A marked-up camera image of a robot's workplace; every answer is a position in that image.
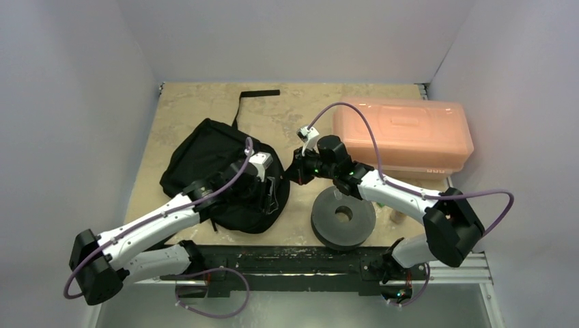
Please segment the black student backpack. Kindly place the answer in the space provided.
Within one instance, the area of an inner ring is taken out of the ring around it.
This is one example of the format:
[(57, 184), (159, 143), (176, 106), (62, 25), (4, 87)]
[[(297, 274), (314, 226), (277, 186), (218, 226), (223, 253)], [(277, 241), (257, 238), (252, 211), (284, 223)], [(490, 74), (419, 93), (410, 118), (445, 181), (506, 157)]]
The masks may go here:
[[(194, 200), (220, 189), (241, 168), (246, 155), (248, 134), (231, 124), (204, 119), (171, 155), (160, 185), (164, 194), (180, 193)], [(260, 175), (256, 166), (247, 165), (244, 173), (228, 189), (199, 205), (201, 220), (214, 227), (261, 234), (279, 218), (290, 195), (290, 182), (283, 178), (284, 168), (274, 148), (253, 138), (255, 153), (268, 156)]]

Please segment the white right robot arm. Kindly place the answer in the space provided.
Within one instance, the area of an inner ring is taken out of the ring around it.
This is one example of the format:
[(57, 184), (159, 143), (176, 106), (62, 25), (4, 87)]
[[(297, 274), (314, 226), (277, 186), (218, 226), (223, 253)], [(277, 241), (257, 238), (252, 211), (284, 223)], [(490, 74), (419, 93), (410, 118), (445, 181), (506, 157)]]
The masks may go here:
[(459, 190), (422, 189), (388, 178), (379, 169), (352, 160), (335, 135), (322, 137), (316, 146), (316, 150), (294, 150), (286, 179), (298, 185), (314, 178), (329, 179), (342, 194), (381, 203), (424, 227), (424, 234), (402, 238), (390, 247), (383, 260), (388, 276), (399, 278), (410, 267), (435, 260), (459, 267), (482, 239), (485, 228)]

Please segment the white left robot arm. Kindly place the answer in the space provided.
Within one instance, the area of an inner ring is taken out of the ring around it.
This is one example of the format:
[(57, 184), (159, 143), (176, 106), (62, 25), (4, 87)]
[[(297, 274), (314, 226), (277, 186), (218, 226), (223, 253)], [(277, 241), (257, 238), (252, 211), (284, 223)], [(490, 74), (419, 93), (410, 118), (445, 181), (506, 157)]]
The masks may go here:
[(73, 245), (63, 295), (83, 297), (98, 305), (114, 297), (124, 286), (162, 276), (196, 279), (204, 271), (203, 256), (192, 241), (181, 241), (154, 250), (154, 243), (225, 212), (222, 194), (238, 185), (241, 178), (253, 178), (272, 186), (266, 176), (272, 157), (259, 152), (241, 163), (240, 169), (221, 188), (190, 184), (165, 205), (120, 228), (95, 235), (79, 233)]

